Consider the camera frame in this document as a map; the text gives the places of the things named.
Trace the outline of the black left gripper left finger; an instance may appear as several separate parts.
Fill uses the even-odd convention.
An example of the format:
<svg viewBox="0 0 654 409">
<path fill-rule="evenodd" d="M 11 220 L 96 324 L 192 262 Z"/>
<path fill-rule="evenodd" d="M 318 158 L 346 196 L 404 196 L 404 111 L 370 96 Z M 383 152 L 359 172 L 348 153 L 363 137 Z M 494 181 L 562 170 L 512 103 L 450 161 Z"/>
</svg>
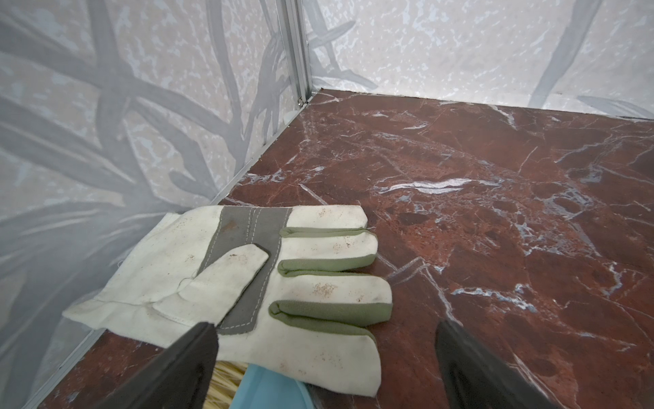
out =
<svg viewBox="0 0 654 409">
<path fill-rule="evenodd" d="M 216 329 L 195 325 L 97 408 L 201 408 L 219 351 Z"/>
</svg>

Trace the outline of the light blue straw brush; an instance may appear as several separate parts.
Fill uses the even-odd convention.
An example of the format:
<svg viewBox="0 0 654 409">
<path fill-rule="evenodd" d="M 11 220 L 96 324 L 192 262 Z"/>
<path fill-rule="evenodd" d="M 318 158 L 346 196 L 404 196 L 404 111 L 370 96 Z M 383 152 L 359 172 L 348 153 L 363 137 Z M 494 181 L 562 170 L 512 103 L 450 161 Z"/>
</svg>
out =
<svg viewBox="0 0 654 409">
<path fill-rule="evenodd" d="M 261 366 L 218 361 L 204 409 L 314 409 L 306 385 Z"/>
</svg>

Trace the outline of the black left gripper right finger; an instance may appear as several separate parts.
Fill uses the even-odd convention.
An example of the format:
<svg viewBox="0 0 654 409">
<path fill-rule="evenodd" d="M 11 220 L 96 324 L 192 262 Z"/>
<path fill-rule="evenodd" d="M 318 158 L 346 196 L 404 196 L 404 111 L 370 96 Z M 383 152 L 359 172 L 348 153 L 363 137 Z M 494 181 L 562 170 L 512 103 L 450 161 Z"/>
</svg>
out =
<svg viewBox="0 0 654 409">
<path fill-rule="evenodd" d="M 452 320 L 439 322 L 435 353 L 451 408 L 558 407 Z"/>
</svg>

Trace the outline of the aluminium frame corner post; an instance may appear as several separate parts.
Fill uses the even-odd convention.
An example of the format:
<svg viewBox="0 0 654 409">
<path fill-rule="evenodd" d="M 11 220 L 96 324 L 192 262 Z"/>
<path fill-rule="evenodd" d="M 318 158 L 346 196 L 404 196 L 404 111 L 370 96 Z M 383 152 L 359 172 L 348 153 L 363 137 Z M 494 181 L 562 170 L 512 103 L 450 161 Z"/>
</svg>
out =
<svg viewBox="0 0 654 409">
<path fill-rule="evenodd" d="M 313 96 L 313 78 L 302 1 L 277 0 L 276 3 L 293 92 L 298 106 L 304 107 Z"/>
</svg>

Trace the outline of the white grey work glove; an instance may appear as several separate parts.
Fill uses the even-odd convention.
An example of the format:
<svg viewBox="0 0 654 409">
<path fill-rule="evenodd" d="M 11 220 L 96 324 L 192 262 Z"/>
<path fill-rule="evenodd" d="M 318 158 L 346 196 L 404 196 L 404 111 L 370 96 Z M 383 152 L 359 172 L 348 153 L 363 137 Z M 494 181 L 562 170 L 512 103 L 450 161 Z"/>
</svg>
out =
<svg viewBox="0 0 654 409">
<path fill-rule="evenodd" d="M 355 204 L 169 213 L 64 316 L 161 348 L 206 322 L 221 361 L 373 397 L 382 365 L 370 328 L 391 318 L 393 295 L 364 272 L 378 250 L 367 223 Z"/>
</svg>

